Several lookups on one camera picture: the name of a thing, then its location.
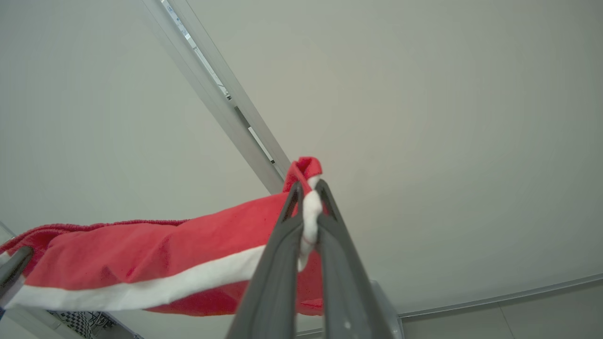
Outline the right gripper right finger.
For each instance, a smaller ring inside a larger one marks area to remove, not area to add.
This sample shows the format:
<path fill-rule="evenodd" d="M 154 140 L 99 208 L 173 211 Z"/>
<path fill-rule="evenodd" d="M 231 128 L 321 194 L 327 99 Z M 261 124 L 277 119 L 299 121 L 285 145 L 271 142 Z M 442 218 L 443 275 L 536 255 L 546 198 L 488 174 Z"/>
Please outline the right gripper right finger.
<path fill-rule="evenodd" d="M 323 339 L 394 339 L 329 185 L 315 187 L 323 281 Z"/>

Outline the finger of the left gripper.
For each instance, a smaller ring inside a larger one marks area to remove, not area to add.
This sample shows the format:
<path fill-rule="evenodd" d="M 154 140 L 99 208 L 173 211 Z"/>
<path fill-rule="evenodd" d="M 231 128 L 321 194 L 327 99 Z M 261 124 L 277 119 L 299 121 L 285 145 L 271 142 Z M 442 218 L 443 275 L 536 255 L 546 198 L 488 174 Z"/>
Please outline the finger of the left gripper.
<path fill-rule="evenodd" d="M 2 300 L 8 298 L 11 288 L 16 286 L 33 253 L 31 247 L 22 247 L 6 263 L 0 265 L 0 303 L 5 303 Z"/>

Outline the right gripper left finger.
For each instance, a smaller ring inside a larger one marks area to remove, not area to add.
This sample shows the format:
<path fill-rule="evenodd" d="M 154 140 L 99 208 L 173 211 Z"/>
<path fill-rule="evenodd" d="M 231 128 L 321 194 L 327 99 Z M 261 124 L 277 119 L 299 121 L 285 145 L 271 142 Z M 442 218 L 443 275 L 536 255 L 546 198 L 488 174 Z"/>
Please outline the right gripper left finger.
<path fill-rule="evenodd" d="M 293 185 L 225 339 L 294 339 L 303 187 Z"/>

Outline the red white sports jersey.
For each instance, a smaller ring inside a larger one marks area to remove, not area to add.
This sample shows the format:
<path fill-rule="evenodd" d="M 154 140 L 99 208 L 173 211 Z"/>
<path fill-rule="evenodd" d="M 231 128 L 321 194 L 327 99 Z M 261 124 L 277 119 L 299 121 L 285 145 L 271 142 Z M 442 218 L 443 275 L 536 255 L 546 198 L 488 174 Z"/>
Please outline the red white sports jersey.
<path fill-rule="evenodd" d="M 234 314 L 295 183 L 304 196 L 296 309 L 323 313 L 321 264 L 312 253 L 322 167 L 300 157 L 279 194 L 188 220 L 54 224 L 0 245 L 0 265 L 24 247 L 33 257 L 0 307 L 52 311 L 146 310 L 196 317 Z"/>

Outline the black white checkered board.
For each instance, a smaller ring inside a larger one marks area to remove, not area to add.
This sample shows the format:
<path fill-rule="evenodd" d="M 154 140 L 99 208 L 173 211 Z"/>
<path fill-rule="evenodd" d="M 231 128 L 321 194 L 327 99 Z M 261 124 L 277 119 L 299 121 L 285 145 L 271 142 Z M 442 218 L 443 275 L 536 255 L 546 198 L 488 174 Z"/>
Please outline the black white checkered board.
<path fill-rule="evenodd" d="M 99 314 L 89 311 L 47 311 L 84 339 L 97 339 L 93 333 Z"/>

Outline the white aluminium frame beam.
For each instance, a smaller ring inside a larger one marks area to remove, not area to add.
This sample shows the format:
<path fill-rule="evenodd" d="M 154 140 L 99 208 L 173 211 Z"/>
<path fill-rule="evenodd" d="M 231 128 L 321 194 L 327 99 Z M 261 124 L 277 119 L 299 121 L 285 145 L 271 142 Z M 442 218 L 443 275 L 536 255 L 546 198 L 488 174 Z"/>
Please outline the white aluminium frame beam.
<path fill-rule="evenodd" d="M 193 91 L 271 194 L 290 161 L 219 52 L 189 0 L 136 0 Z"/>

